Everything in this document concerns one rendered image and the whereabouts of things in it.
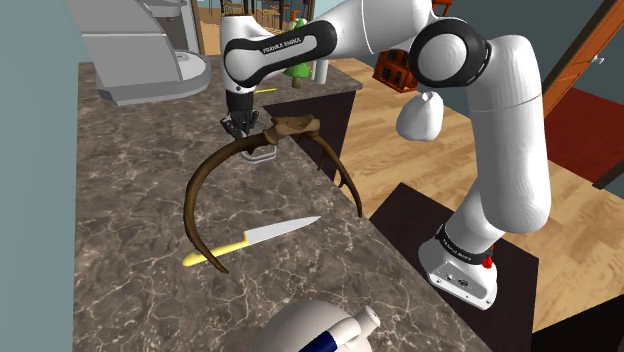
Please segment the dark robot stand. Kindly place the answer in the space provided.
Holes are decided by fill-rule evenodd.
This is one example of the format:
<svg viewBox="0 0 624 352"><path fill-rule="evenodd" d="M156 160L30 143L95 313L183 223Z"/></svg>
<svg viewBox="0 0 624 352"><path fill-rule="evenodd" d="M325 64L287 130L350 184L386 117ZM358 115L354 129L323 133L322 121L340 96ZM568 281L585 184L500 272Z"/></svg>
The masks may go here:
<svg viewBox="0 0 624 352"><path fill-rule="evenodd" d="M424 275L418 248L452 214L444 205L401 183L370 221ZM493 261L498 290L488 310L482 311L442 290L437 293L492 352L531 352L539 260L501 238L494 245Z"/></svg>

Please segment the orange wooden door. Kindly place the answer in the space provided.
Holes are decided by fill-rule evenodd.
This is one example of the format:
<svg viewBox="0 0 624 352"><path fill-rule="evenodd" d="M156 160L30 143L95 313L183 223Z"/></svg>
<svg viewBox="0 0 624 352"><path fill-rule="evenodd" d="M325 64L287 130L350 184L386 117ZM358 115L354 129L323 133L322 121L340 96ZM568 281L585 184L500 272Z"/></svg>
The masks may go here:
<svg viewBox="0 0 624 352"><path fill-rule="evenodd" d="M547 116L624 24L624 0L604 0L542 83Z"/></svg>

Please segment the white sack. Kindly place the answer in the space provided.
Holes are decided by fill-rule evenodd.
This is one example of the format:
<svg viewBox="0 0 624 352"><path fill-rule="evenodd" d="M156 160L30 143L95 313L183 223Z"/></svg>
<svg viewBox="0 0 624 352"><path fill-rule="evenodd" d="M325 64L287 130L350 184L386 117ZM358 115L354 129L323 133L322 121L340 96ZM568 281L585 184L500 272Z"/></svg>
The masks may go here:
<svg viewBox="0 0 624 352"><path fill-rule="evenodd" d="M444 116L443 99L434 91L415 96L402 108L396 131L410 141L432 141L440 133Z"/></svg>

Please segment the orange crate shelf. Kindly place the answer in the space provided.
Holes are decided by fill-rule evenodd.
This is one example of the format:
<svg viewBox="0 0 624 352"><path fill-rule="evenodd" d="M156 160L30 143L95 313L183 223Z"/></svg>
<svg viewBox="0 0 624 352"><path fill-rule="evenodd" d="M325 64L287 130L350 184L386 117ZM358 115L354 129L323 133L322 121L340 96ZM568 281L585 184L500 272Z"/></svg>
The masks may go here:
<svg viewBox="0 0 624 352"><path fill-rule="evenodd" d="M381 52L373 78L399 93L415 91L418 81L409 69L408 59L409 53L404 50L394 49Z"/></svg>

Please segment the brown antlers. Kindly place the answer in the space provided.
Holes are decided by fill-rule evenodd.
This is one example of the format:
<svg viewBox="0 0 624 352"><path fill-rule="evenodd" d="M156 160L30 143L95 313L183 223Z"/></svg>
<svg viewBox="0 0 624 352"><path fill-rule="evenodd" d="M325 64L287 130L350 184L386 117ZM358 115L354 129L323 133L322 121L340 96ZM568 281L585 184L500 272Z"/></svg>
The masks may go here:
<svg viewBox="0 0 624 352"><path fill-rule="evenodd" d="M287 136L300 134L322 148L323 152L319 168L323 166L326 157L336 164L341 177L339 187L342 187L344 184L347 185L354 198L358 216L363 216L362 201L351 176L334 149L320 136L320 120L312 115L303 115L298 117L274 117L271 121L273 125L264 129L261 133L235 140L214 152L197 168L190 178L185 192L183 222L186 235L198 250L198 253L187 255L183 259L184 266L192 266L208 261L220 272L228 274L229 271L219 262L217 256L253 244L252 238L256 238L256 232L254 235L251 235L252 230L250 230L243 233L244 239L242 241L217 247L213 251L209 250L196 228L195 205L197 196L207 176L224 161L242 151L253 152L256 148L265 145L277 146L279 141Z"/></svg>

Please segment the red rug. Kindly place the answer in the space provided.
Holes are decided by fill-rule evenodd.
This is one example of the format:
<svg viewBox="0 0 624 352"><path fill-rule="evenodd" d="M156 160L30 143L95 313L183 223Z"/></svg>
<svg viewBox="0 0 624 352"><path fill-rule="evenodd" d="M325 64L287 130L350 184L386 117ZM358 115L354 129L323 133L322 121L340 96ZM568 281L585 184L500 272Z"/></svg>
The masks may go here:
<svg viewBox="0 0 624 352"><path fill-rule="evenodd" d="M594 183L624 159L624 105L572 88L545 118L549 160Z"/></svg>

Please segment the grey coffee machine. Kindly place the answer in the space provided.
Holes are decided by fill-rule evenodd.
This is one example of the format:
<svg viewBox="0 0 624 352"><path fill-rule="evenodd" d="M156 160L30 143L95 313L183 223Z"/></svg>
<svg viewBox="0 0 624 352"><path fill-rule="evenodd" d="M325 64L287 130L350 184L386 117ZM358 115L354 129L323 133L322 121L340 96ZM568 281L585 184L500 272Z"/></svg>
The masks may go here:
<svg viewBox="0 0 624 352"><path fill-rule="evenodd" d="M198 38L190 0L66 0L95 65L100 96L118 106L197 94L210 83L209 59L196 43L172 46L158 20L188 19Z"/></svg>

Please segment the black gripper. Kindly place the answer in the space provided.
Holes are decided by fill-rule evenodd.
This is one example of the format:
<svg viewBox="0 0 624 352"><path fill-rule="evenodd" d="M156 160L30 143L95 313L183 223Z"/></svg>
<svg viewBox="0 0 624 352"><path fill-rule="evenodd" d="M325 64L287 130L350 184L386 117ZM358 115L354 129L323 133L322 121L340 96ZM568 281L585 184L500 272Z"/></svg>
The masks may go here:
<svg viewBox="0 0 624 352"><path fill-rule="evenodd" d="M242 93L226 91L228 115L220 120L223 128L233 137L240 137L240 129L232 119L243 119L242 130L248 135L254 128L259 112L254 110L253 92Z"/></svg>

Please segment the white appliance with blue band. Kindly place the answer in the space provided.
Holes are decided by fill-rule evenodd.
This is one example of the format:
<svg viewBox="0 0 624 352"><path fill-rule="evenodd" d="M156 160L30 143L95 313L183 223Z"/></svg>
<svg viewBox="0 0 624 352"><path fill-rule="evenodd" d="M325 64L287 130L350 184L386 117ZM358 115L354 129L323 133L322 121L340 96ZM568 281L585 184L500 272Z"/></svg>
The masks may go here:
<svg viewBox="0 0 624 352"><path fill-rule="evenodd" d="M368 305L349 315L328 302L301 300L269 320L252 352L373 352L368 337L380 325Z"/></svg>

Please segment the yellow handled knife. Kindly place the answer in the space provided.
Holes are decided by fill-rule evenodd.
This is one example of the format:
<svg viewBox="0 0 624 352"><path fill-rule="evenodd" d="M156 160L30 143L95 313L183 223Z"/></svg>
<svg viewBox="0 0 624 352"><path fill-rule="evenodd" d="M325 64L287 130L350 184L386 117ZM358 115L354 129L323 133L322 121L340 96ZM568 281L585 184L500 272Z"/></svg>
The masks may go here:
<svg viewBox="0 0 624 352"><path fill-rule="evenodd" d="M321 216L310 216L298 219L292 219L284 222L274 223L254 229L248 229L243 232L243 240L231 244L223 245L211 249L210 252L214 257L222 256L247 246L255 245L268 239L281 236L288 232L305 227L319 220ZM190 253L182 260L183 266L192 266L207 261L208 258L201 253Z"/></svg>

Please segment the green tree figure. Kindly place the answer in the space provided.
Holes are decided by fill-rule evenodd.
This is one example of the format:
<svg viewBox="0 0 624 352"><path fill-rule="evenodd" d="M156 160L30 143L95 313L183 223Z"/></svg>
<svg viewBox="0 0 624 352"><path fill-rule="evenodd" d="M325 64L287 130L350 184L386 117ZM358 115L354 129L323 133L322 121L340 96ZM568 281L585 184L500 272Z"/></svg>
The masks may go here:
<svg viewBox="0 0 624 352"><path fill-rule="evenodd" d="M288 25L289 30L298 29L307 23L306 19L296 18ZM299 89L302 86L302 79L309 77L311 74L310 64L307 62L300 63L287 68L284 74L291 78L291 86L295 89Z"/></svg>

